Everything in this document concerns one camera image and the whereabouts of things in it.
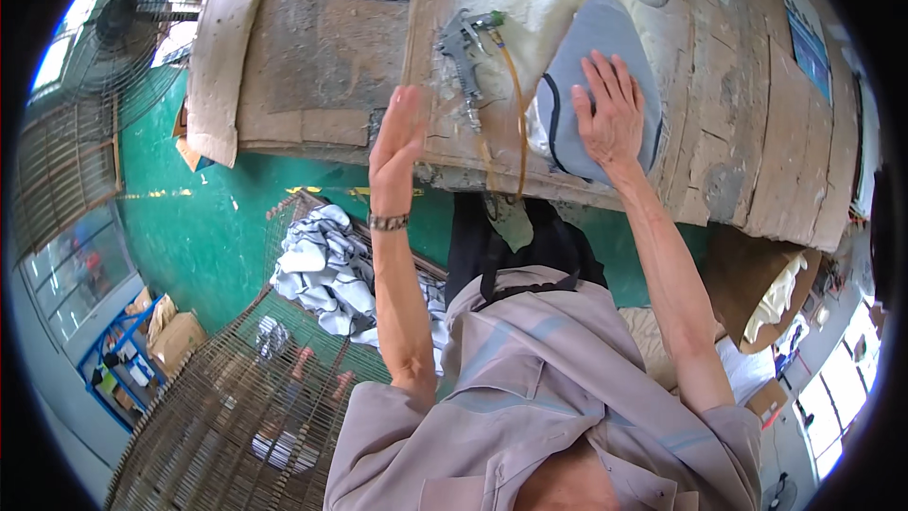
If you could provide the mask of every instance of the fan motor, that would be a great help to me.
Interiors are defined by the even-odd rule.
[[[98,39],[105,46],[123,40],[135,21],[139,0],[109,0],[101,10],[96,27]]]

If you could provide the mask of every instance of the metal cage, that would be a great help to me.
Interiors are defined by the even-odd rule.
[[[322,203],[299,192],[268,213],[265,277],[289,223]],[[443,269],[415,260],[443,279]],[[391,382],[373,347],[328,334],[265,282],[185,358],[139,421],[105,509],[322,509],[349,392],[369,380]]]

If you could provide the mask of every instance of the beige shirt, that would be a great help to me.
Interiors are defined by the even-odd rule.
[[[556,282],[548,267],[497,289]],[[758,509],[760,422],[741,406],[698,417],[646,375],[608,290],[523,293],[480,312],[480,280],[448,306],[453,392],[428,412],[380,383],[353,390],[328,511],[507,511],[550,455],[584,437],[621,509]]]

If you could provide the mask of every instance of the blue poster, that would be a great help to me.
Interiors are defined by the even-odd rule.
[[[823,40],[807,28],[790,9],[786,9],[786,12],[788,25],[792,29],[792,41],[795,44],[794,59],[810,80],[820,88],[826,100],[830,100],[829,58]]]

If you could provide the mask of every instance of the spray gun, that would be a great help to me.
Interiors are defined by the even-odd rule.
[[[441,30],[437,48],[443,55],[454,58],[460,88],[463,89],[464,102],[467,106],[467,117],[473,131],[479,133],[482,127],[477,101],[482,100],[482,91],[476,82],[476,64],[467,55],[467,49],[475,43],[482,53],[491,56],[483,47],[477,30],[487,31],[492,40],[501,47],[504,42],[498,33],[498,26],[504,23],[505,17],[497,10],[479,16],[466,16],[467,12],[469,12],[467,9],[460,9],[448,26]]]

